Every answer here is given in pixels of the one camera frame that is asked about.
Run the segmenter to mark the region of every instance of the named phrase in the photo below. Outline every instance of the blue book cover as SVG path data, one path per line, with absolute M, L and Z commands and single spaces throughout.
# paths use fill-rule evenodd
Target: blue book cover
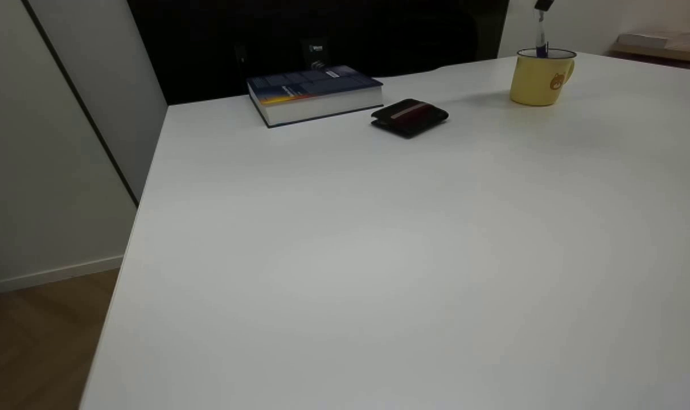
M 252 77 L 247 84 L 262 106 L 383 85 L 347 65 Z

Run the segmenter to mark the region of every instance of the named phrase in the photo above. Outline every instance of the mug rim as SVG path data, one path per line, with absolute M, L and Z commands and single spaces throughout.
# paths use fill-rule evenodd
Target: mug rim
M 532 50 L 537 50 L 537 48 L 535 48 L 535 47 L 532 47 L 532 48 L 523 48 L 522 50 L 519 50 L 519 51 L 517 52 L 517 55 L 519 55 L 520 57 L 535 58 L 535 59 L 540 59 L 540 60 L 569 60 L 570 58 L 575 58 L 575 57 L 577 57 L 577 53 L 576 53 L 576 52 L 571 51 L 571 50 L 566 50 L 566 49 L 564 49 L 564 48 L 551 48 L 551 49 L 549 49 L 549 50 L 560 50 L 560 51 L 564 51 L 564 52 L 567 52 L 567 54 L 571 54 L 571 56 L 569 56 L 569 57 L 550 57 L 550 51 L 549 51 L 549 50 L 548 50 L 548 57 L 547 57 L 547 58 L 544 58 L 544 57 L 537 57 L 537 56 L 535 56 L 535 55 L 524 55 L 524 52 L 525 52 L 525 51 L 532 51 Z

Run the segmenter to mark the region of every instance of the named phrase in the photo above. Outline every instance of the black wallet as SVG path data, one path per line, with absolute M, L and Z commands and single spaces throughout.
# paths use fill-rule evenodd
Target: black wallet
M 449 118 L 441 108 L 414 99 L 405 99 L 371 114 L 376 119 L 371 122 L 400 137 L 413 138 Z

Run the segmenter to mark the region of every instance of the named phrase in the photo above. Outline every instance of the white table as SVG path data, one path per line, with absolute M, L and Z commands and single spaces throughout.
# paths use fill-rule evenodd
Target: white table
M 690 409 L 690 71 L 384 80 L 449 122 L 172 106 L 83 398 L 109 409 Z

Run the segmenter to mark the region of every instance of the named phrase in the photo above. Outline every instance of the wooden floor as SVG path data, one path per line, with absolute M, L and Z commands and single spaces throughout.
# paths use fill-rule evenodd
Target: wooden floor
M 0 294 L 0 409 L 79 407 L 117 275 Z

